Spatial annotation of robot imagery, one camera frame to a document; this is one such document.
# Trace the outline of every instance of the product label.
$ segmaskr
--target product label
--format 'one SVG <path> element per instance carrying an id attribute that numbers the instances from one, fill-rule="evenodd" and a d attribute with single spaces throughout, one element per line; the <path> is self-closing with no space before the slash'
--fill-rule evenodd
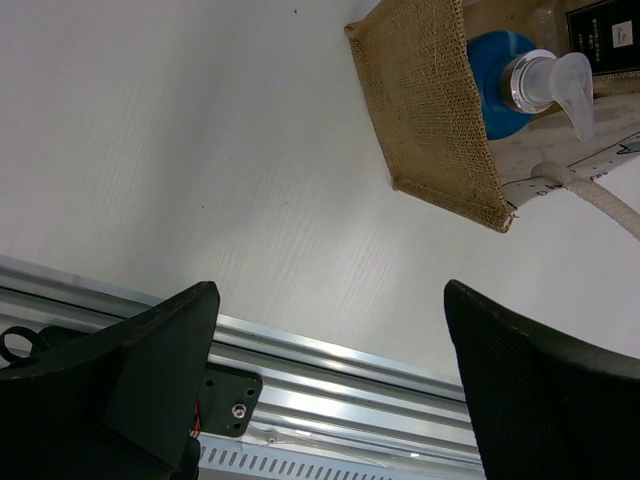
<path id="1" fill-rule="evenodd" d="M 567 13 L 567 24 L 594 75 L 640 71 L 640 1 L 604 0 Z"/>
<path id="2" fill-rule="evenodd" d="M 611 31 L 613 32 L 613 48 L 633 45 L 633 22 L 631 20 L 613 25 Z"/>

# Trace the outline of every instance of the white table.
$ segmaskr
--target white table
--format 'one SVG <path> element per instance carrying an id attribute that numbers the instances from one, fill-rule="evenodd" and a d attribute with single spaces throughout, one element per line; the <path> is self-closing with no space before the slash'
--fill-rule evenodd
<path id="1" fill-rule="evenodd" d="M 6 0 L 0 254 L 456 375 L 458 278 L 640 357 L 640 246 L 568 192 L 507 235 L 393 192 L 343 26 L 375 0 Z M 603 184 L 640 208 L 640 162 Z"/>

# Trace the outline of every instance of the woven jute basket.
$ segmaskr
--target woven jute basket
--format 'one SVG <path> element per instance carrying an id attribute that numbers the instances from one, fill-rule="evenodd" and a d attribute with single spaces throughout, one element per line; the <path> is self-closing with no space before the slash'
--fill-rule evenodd
<path id="1" fill-rule="evenodd" d="M 506 232 L 460 0 L 382 0 L 346 33 L 393 187 Z"/>

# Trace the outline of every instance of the white pump head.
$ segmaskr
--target white pump head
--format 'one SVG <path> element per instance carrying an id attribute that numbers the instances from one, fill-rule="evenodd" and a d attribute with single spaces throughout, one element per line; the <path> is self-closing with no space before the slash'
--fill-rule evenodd
<path id="1" fill-rule="evenodd" d="M 529 60 L 520 73 L 519 93 L 524 102 L 538 109 L 558 102 L 569 115 L 578 139 L 586 142 L 593 138 L 593 79 L 586 56 L 539 56 Z"/>

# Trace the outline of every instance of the black mounting plate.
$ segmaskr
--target black mounting plate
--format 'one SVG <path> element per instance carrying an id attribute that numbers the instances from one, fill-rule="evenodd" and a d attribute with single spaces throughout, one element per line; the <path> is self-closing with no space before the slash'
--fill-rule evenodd
<path id="1" fill-rule="evenodd" d="M 204 433 L 239 437 L 253 416 L 262 391 L 260 375 L 208 363 L 198 396 L 200 430 Z M 233 414 L 234 406 L 244 405 L 242 418 Z"/>

